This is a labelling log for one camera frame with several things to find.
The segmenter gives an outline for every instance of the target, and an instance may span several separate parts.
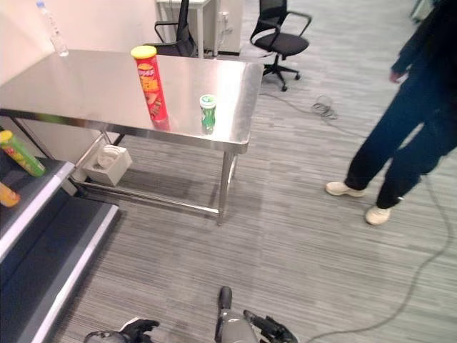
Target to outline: person's leg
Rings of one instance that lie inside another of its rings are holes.
[[[399,203],[420,180],[431,172],[442,156],[457,147],[457,120],[437,112],[404,148],[398,150],[386,172],[376,206],[388,209]]]
[[[353,158],[344,184],[362,190],[382,169],[404,139],[421,123],[421,110],[412,91],[400,90]]]

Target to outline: green can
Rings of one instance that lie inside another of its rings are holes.
[[[1,148],[33,177],[40,177],[46,171],[43,164],[30,154],[11,131],[0,132]]]
[[[205,94],[200,97],[201,124],[206,132],[212,132],[216,123],[216,97]]]

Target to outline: plastic water bottle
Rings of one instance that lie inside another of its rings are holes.
[[[69,50],[65,45],[64,39],[62,38],[62,35],[57,28],[56,22],[54,21],[51,12],[44,5],[44,1],[37,1],[36,5],[38,6],[41,14],[43,14],[43,17],[46,19],[47,26],[51,32],[50,40],[57,54],[59,54],[60,57],[68,56]]]

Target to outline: pringles can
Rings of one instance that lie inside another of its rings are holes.
[[[164,93],[157,65],[157,49],[149,45],[141,45],[131,50],[135,58],[141,88],[148,105],[152,121],[163,121],[168,118],[165,107]]]

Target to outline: white sneaker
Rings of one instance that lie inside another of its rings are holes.
[[[343,194],[350,195],[351,197],[363,197],[365,195],[365,191],[361,190],[358,191],[356,189],[352,189],[346,186],[344,182],[329,182],[326,184],[326,191],[331,195],[340,196]]]
[[[379,225],[388,221],[391,217],[391,209],[380,209],[377,206],[371,207],[365,213],[365,220],[371,225]]]

